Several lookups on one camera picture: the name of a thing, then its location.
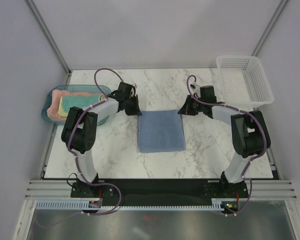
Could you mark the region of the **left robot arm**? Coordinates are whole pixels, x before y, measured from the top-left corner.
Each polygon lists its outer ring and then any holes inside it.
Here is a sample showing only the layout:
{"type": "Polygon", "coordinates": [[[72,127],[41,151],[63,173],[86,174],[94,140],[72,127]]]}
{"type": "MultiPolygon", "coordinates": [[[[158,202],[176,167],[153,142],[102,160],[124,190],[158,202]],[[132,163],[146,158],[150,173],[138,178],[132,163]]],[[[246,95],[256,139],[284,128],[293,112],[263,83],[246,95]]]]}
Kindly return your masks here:
{"type": "Polygon", "coordinates": [[[142,114],[136,87],[125,82],[120,82],[118,89],[105,95],[101,101],[84,108],[73,106],[69,110],[61,140],[74,156],[77,178],[83,182],[82,191],[88,197],[95,197],[100,190],[98,173],[92,156],[98,123],[121,111],[124,111],[127,116],[142,114]]]}

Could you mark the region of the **left aluminium frame post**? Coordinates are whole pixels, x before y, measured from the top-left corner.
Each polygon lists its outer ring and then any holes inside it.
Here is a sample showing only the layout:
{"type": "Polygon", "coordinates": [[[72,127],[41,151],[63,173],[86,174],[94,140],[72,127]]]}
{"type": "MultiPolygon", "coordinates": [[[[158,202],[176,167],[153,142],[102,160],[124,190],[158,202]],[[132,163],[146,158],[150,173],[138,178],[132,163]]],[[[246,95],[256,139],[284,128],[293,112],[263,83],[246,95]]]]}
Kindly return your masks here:
{"type": "Polygon", "coordinates": [[[39,26],[43,36],[45,37],[47,43],[49,44],[52,52],[54,53],[55,57],[57,58],[58,62],[60,63],[64,72],[69,76],[72,71],[69,68],[68,64],[66,63],[60,49],[58,48],[52,34],[50,33],[39,9],[37,8],[34,0],[24,0],[25,4],[29,8],[31,14],[33,15],[37,25],[39,26]]]}

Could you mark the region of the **aluminium frame post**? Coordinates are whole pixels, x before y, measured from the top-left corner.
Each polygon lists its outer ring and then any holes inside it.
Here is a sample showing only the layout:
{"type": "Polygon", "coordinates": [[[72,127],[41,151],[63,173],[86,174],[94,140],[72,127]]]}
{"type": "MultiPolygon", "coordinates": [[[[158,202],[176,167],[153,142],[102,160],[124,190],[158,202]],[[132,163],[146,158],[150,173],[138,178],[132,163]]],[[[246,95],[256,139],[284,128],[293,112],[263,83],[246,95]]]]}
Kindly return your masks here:
{"type": "Polygon", "coordinates": [[[266,28],[264,29],[263,33],[261,34],[255,48],[253,49],[251,56],[257,57],[260,54],[261,49],[263,48],[264,44],[266,43],[269,35],[271,34],[272,30],[274,29],[275,25],[277,24],[278,20],[280,19],[282,13],[284,12],[287,5],[290,3],[290,0],[280,0],[278,6],[276,7],[273,15],[271,16],[266,28]]]}
{"type": "Polygon", "coordinates": [[[25,4],[29,8],[31,14],[33,15],[37,25],[39,26],[43,36],[45,37],[47,43],[49,44],[52,52],[54,53],[55,57],[57,58],[58,62],[60,63],[64,72],[69,76],[72,71],[69,68],[68,64],[66,63],[60,49],[58,48],[52,34],[50,33],[39,9],[37,8],[34,0],[24,0],[25,4]]]}

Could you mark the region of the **green yellow towel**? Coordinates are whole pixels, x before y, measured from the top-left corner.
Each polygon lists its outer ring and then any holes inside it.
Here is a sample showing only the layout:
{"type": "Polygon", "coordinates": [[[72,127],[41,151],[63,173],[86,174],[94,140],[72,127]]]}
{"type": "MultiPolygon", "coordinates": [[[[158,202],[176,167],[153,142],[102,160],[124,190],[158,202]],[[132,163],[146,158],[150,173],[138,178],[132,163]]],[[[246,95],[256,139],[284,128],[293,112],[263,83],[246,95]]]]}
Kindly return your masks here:
{"type": "Polygon", "coordinates": [[[70,111],[70,108],[86,108],[90,105],[98,103],[105,98],[103,94],[83,94],[83,95],[67,95],[62,96],[59,102],[58,114],[61,117],[67,117],[70,111]]]}

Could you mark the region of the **white perforated plastic basket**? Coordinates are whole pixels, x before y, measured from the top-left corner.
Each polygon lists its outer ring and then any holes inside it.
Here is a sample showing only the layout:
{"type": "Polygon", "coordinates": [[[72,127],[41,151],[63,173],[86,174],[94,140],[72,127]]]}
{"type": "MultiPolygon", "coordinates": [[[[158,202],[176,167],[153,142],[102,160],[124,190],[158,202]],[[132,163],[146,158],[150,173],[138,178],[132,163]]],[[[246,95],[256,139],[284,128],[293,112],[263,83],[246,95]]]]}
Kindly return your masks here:
{"type": "Polygon", "coordinates": [[[274,96],[259,58],[248,55],[219,55],[216,58],[224,102],[241,109],[274,102],[274,96]]]}

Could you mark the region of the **pink towel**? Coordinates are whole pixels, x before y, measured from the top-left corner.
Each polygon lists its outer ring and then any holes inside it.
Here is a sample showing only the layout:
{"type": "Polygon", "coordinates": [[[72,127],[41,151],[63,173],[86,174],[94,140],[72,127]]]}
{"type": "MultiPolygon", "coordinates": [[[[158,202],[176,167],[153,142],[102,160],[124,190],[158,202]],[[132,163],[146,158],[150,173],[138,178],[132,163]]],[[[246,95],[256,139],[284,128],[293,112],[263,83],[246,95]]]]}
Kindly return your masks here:
{"type": "Polygon", "coordinates": [[[47,116],[52,120],[52,121],[57,121],[57,122],[65,122],[67,117],[61,117],[58,114],[59,110],[59,104],[60,104],[60,98],[62,96],[71,96],[71,95],[84,95],[84,94],[102,94],[102,93],[87,93],[87,92],[69,92],[67,90],[58,90],[55,89],[52,91],[52,102],[50,107],[46,110],[47,116]]]}

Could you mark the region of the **right aluminium frame post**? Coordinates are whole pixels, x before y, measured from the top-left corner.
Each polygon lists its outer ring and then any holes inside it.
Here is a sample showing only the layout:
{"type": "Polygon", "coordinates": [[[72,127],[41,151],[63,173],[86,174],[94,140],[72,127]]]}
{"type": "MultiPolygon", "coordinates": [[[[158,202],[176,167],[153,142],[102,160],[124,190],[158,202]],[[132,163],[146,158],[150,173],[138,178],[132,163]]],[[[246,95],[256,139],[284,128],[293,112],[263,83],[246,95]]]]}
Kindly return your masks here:
{"type": "Polygon", "coordinates": [[[271,34],[272,30],[274,29],[275,25],[277,24],[278,20],[280,19],[282,13],[284,12],[287,5],[290,3],[290,0],[280,0],[278,6],[276,7],[273,15],[271,16],[266,28],[264,29],[263,33],[261,34],[255,48],[253,49],[251,56],[257,57],[260,54],[261,49],[263,48],[264,44],[266,43],[269,35],[271,34]]]}

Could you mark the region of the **blue patterned towel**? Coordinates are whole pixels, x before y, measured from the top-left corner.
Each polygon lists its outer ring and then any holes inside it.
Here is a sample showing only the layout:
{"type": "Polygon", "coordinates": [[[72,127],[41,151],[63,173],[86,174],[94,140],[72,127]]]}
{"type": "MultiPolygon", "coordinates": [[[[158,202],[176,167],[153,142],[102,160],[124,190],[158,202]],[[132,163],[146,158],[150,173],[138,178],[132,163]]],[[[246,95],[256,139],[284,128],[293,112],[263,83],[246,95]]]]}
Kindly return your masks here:
{"type": "Polygon", "coordinates": [[[184,124],[178,110],[143,111],[137,118],[137,147],[143,154],[184,151],[184,124]]]}

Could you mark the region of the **teal plastic tray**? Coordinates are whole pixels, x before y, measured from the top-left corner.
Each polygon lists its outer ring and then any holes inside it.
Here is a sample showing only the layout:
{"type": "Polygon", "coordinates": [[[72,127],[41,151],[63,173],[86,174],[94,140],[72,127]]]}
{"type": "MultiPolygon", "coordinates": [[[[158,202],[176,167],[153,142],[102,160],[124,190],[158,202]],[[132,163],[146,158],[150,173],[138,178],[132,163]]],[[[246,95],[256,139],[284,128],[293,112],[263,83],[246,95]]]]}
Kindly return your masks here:
{"type": "Polygon", "coordinates": [[[41,116],[47,123],[63,125],[71,107],[84,109],[101,102],[111,92],[105,85],[59,85],[47,95],[41,116]]]}

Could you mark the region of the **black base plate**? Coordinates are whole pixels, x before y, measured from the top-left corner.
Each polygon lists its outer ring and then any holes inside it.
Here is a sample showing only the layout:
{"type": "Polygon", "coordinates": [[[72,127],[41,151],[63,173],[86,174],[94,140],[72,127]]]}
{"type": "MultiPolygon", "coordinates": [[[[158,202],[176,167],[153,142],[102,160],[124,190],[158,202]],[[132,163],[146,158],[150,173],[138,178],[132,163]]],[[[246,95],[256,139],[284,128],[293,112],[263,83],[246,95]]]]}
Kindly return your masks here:
{"type": "Polygon", "coordinates": [[[101,178],[99,185],[90,186],[76,180],[72,184],[72,198],[98,198],[106,205],[186,206],[205,205],[213,199],[245,199],[246,183],[229,185],[219,179],[181,178],[101,178]]]}

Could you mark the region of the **aluminium rail bar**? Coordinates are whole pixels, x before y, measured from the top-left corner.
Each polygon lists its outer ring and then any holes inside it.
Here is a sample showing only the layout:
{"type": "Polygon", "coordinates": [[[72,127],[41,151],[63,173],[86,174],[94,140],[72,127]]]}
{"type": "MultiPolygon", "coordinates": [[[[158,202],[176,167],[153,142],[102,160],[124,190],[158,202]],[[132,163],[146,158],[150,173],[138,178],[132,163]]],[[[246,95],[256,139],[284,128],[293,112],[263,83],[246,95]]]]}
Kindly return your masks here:
{"type": "MultiPolygon", "coordinates": [[[[66,200],[71,195],[71,187],[64,180],[32,180],[25,197],[37,200],[66,200]]],[[[253,180],[253,201],[295,201],[297,195],[289,180],[253,180]]]]}

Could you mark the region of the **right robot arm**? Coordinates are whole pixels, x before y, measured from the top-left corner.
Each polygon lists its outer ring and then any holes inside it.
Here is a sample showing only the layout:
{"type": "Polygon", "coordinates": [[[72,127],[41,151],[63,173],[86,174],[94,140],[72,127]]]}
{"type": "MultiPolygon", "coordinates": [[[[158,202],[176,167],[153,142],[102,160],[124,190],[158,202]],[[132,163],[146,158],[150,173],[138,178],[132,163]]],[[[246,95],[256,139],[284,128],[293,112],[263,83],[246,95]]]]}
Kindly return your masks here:
{"type": "Polygon", "coordinates": [[[203,113],[210,119],[219,120],[231,128],[234,155],[220,176],[219,193],[231,197],[237,191],[236,184],[244,180],[251,162],[265,154],[271,145],[270,136],[259,110],[243,111],[217,101],[214,87],[191,84],[179,115],[196,116],[203,113]]]}

